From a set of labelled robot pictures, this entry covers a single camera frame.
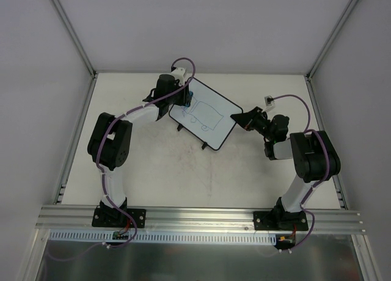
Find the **blue black whiteboard eraser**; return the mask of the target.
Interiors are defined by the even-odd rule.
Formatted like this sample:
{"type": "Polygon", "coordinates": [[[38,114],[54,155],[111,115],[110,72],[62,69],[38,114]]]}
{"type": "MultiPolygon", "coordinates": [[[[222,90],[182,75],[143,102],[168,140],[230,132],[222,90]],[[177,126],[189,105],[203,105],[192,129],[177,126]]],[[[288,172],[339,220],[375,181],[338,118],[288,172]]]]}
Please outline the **blue black whiteboard eraser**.
{"type": "Polygon", "coordinates": [[[185,103],[184,103],[184,107],[190,107],[191,105],[191,102],[192,102],[192,98],[193,98],[193,92],[192,91],[189,91],[188,93],[185,94],[185,103]]]}

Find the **white whiteboard black frame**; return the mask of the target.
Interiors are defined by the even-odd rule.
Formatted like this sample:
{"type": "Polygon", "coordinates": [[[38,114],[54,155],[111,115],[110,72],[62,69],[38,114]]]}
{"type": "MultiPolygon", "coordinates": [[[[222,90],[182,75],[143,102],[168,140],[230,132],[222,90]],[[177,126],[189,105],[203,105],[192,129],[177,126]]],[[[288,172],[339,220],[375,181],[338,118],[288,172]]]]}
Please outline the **white whiteboard black frame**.
{"type": "Polygon", "coordinates": [[[174,105],[169,117],[203,142],[203,148],[218,151],[236,125],[233,114],[242,114],[242,107],[194,78],[189,84],[192,100],[189,106],[174,105]]]}

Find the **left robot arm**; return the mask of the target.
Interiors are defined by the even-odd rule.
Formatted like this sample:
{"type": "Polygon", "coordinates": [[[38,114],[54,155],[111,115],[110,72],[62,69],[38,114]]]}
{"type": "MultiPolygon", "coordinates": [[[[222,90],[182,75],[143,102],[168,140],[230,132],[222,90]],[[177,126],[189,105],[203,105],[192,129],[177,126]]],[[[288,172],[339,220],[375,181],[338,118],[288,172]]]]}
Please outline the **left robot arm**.
{"type": "Polygon", "coordinates": [[[189,106],[192,93],[184,68],[173,68],[161,74],[156,87],[143,99],[144,104],[116,117],[107,112],[98,116],[87,152],[96,164],[102,182],[103,196],[95,208],[92,226],[126,227],[131,224],[123,188],[121,167],[129,152],[133,128],[164,117],[172,105],[189,106]]]}

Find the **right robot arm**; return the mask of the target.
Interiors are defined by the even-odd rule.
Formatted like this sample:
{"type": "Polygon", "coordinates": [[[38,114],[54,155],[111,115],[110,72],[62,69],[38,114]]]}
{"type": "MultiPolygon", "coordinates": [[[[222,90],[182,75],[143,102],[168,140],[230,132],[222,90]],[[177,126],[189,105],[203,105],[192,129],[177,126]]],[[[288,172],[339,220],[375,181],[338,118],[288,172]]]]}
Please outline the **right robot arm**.
{"type": "Polygon", "coordinates": [[[288,134],[290,119],[275,115],[271,120],[259,107],[231,118],[246,131],[264,138],[265,155],[271,161],[293,159],[296,175],[288,191],[277,199],[271,211],[253,212],[258,231],[307,231],[304,206],[315,189],[337,175],[340,158],[325,131],[307,130],[288,134]]]}

